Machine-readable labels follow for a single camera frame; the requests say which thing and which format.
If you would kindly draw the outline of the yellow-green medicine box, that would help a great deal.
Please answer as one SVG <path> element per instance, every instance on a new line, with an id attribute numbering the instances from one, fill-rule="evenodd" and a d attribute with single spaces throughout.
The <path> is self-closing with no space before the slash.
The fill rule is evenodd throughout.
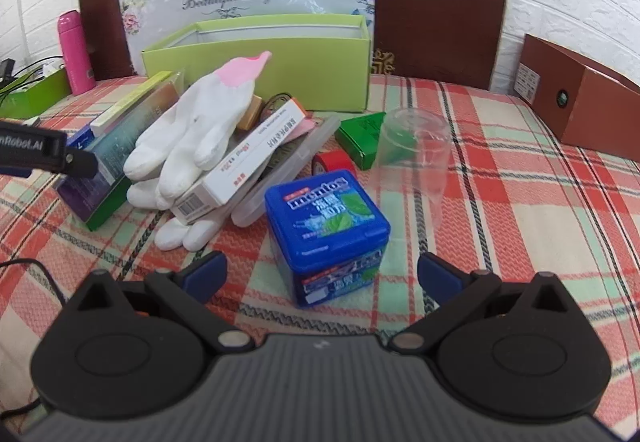
<path id="1" fill-rule="evenodd" d="M 107 133 L 115 126 L 120 117 L 123 117 L 127 112 L 137 106 L 152 89 L 165 80 L 168 80 L 169 77 L 171 77 L 170 71 L 160 71 L 145 80 L 144 83 L 129 92 L 124 98 L 114 103 L 109 109 L 90 123 L 93 136 L 98 138 L 104 135 L 104 133 Z"/>

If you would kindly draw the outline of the white pink work glove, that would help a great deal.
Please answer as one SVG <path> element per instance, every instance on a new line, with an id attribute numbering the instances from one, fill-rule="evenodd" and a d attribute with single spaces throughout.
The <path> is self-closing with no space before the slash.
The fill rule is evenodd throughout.
<path id="1" fill-rule="evenodd" d="M 166 210 L 222 160 L 270 58 L 264 51 L 229 60 L 186 89 L 142 132 L 124 164 L 129 204 Z"/>

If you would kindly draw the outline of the white orange medicine box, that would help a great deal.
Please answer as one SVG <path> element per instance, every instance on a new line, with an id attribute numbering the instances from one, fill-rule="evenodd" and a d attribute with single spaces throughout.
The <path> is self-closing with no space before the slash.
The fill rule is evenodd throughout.
<path id="1" fill-rule="evenodd" d="M 171 207 L 171 212 L 184 225 L 190 225 L 228 204 L 305 118 L 303 106 L 295 99 L 288 100 L 194 183 Z"/>

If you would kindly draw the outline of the blue mentos gum box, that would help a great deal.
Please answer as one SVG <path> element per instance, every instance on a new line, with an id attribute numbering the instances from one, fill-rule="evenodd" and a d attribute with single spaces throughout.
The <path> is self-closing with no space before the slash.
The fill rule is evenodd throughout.
<path id="1" fill-rule="evenodd" d="M 390 223 L 350 171 L 275 185 L 265 193 L 265 210 L 276 265 L 299 308 L 375 280 Z"/>

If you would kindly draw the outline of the red tape roll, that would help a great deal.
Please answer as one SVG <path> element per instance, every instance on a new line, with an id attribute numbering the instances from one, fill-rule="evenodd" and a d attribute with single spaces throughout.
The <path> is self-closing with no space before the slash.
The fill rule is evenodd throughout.
<path id="1" fill-rule="evenodd" d="M 357 176 L 352 159 L 342 150 L 319 152 L 311 161 L 311 173 L 314 176 L 339 170 L 347 170 L 352 176 Z"/>

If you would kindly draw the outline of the blue medicine box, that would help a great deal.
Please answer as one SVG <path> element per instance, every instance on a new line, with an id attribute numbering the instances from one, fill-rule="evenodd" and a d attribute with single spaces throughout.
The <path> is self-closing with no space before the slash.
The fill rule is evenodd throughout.
<path id="1" fill-rule="evenodd" d="M 85 125 L 66 141 L 65 173 L 80 178 L 91 178 L 99 170 L 99 160 L 89 151 L 96 136 L 89 125 Z"/>

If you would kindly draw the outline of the white green medicine box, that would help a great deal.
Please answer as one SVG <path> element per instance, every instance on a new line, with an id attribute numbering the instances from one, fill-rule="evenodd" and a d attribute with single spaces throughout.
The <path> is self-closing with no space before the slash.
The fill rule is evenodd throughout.
<path id="1" fill-rule="evenodd" d="M 87 229 L 94 231 L 126 201 L 130 180 L 124 164 L 136 147 L 142 132 L 173 106 L 182 94 L 176 74 L 161 72 L 139 86 L 141 100 L 106 124 L 103 117 L 90 123 L 94 139 L 86 147 L 98 161 L 92 178 L 63 176 L 53 184 L 54 191 Z"/>

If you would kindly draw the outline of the pink thermos bottle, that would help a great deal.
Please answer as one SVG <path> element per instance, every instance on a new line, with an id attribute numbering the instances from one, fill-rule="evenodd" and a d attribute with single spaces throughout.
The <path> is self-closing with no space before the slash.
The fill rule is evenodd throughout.
<path id="1" fill-rule="evenodd" d="M 72 94 L 79 96 L 96 87 L 84 28 L 77 10 L 67 11 L 58 17 L 58 40 Z"/>

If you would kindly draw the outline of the plaid bed sheet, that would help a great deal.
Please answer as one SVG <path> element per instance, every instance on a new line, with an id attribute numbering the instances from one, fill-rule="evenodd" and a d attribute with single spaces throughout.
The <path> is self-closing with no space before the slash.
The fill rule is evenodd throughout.
<path id="1" fill-rule="evenodd" d="M 212 248 L 229 261 L 210 304 L 255 338 L 267 332 L 377 332 L 390 336 L 430 309 L 416 259 L 433 251 L 463 270 L 526 281 L 551 271 L 580 304 L 613 370 L 602 422 L 621 436 L 639 425 L 639 166 L 565 147 L 519 98 L 429 80 L 375 76 L 373 112 L 413 106 L 445 116 L 452 133 L 442 221 L 432 228 L 405 193 L 378 201 L 392 236 L 374 284 L 300 310 L 273 264 L 267 226 L 225 225 Z M 71 293 L 94 269 L 123 280 L 178 269 L 192 255 L 153 243 L 162 214 L 120 207 L 89 231 L 58 199 L 47 173 L 1 181 L 1 405 L 34 399 L 28 363 Z"/>

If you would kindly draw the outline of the clear plastic pencil case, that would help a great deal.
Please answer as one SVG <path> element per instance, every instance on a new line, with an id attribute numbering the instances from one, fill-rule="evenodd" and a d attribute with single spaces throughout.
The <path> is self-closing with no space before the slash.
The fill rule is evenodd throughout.
<path id="1" fill-rule="evenodd" d="M 233 224 L 239 228 L 246 228 L 262 217 L 265 214 L 266 191 L 275 185 L 294 180 L 337 131 L 340 124 L 340 117 L 330 115 L 317 121 L 317 126 L 305 136 L 278 147 L 257 183 L 233 208 Z"/>

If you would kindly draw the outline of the small tan box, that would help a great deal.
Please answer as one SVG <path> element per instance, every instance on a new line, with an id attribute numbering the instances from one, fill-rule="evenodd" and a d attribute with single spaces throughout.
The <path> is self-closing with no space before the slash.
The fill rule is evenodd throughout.
<path id="1" fill-rule="evenodd" d="M 250 105 L 247 106 L 247 109 L 239 120 L 239 123 L 236 125 L 236 128 L 242 131 L 250 131 L 250 129 L 252 129 L 259 121 L 259 115 L 260 112 L 262 112 L 263 104 L 264 101 L 262 101 L 262 98 L 252 95 Z"/>

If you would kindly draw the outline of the clear plastic cup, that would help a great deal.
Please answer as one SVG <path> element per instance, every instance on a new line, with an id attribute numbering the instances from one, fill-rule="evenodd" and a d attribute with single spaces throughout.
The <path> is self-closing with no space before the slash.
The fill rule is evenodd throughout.
<path id="1" fill-rule="evenodd" d="M 371 181 L 385 191 L 416 197 L 437 229 L 451 151 L 448 121 L 423 109 L 387 112 L 378 135 Z"/>

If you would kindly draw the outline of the brown cardboard box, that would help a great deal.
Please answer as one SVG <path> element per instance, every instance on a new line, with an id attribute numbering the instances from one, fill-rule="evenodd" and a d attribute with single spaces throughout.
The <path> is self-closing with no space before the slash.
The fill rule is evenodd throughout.
<path id="1" fill-rule="evenodd" d="M 639 86 L 555 43 L 526 35 L 513 90 L 560 142 L 639 159 Z"/>

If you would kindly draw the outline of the small green box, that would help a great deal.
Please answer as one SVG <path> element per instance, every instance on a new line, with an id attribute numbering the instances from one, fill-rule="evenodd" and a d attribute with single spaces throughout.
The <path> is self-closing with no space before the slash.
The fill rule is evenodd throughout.
<path id="1" fill-rule="evenodd" d="M 378 152 L 378 138 L 385 112 L 343 119 L 334 133 L 338 145 L 360 170 L 369 170 Z"/>

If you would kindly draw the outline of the lime green storage box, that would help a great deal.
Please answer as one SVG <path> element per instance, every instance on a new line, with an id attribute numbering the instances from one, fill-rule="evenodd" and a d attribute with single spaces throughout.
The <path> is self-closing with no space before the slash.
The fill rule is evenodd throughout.
<path id="1" fill-rule="evenodd" d="M 308 111 L 367 109 L 371 39 L 360 14 L 270 14 L 190 24 L 142 51 L 149 76 L 183 71 L 193 84 L 236 57 L 269 51 L 255 92 L 286 92 Z"/>

